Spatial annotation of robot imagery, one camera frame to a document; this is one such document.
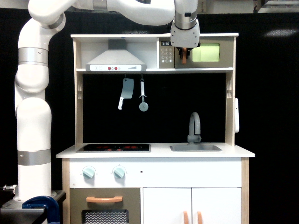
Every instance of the zigzag pattern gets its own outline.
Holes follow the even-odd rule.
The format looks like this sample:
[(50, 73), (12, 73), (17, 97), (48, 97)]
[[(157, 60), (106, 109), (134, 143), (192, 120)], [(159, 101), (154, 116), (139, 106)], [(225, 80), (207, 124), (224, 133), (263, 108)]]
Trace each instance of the zigzag pattern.
[(128, 213), (124, 212), (87, 212), (85, 224), (128, 224)]

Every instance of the knob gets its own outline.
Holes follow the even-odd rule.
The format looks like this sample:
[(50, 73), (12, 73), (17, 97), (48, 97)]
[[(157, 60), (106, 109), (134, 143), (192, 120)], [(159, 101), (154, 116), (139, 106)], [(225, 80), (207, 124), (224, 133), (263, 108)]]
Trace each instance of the knob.
[(117, 166), (113, 169), (113, 175), (116, 178), (123, 178), (125, 176), (126, 170), (122, 166)]
[(95, 169), (93, 167), (85, 167), (82, 171), (83, 176), (90, 179), (93, 178), (95, 174)]

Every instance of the robotic arm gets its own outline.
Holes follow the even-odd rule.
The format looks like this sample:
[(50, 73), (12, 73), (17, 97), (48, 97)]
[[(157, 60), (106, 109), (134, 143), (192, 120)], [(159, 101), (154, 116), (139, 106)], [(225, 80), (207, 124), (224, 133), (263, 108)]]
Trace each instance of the robotic arm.
[(51, 195), (51, 110), (45, 102), (49, 83), (48, 48), (53, 35), (64, 28), (64, 11), (80, 9), (116, 11), (142, 25), (172, 23), (171, 43), (181, 52), (199, 43), (197, 0), (30, 0), (32, 17), (19, 37), (19, 66), (15, 76), (15, 113), (19, 198)]

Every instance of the black backdrop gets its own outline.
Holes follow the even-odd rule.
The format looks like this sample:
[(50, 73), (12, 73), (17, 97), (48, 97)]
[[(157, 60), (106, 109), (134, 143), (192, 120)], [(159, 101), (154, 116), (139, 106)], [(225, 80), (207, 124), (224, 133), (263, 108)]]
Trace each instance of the black backdrop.
[[(120, 14), (66, 12), (65, 28), (49, 45), (52, 110), (52, 188), (62, 188), (61, 160), (55, 155), (74, 144), (74, 80), (71, 34), (162, 34), (168, 26), (135, 24)], [(14, 76), (18, 36), (30, 19), (27, 10), (0, 9), (0, 186), (17, 183)], [(299, 14), (200, 15), (202, 33), (239, 33), (236, 97), (240, 132), (235, 143), (256, 154), (250, 159), (250, 223), (298, 220), (297, 139)], [(117, 110), (123, 76), (85, 76), (85, 140), (95, 142), (182, 142), (191, 112), (202, 120), (204, 141), (224, 139), (223, 74), (146, 75), (149, 110), (138, 109), (139, 76), (134, 99)]]

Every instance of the blue clamp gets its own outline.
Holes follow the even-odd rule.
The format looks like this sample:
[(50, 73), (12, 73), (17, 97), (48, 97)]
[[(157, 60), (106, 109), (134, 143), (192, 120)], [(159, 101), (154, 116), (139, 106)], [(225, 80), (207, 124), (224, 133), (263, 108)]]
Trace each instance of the blue clamp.
[(38, 196), (25, 201), (23, 209), (45, 208), (49, 224), (60, 224), (59, 205), (53, 197)]

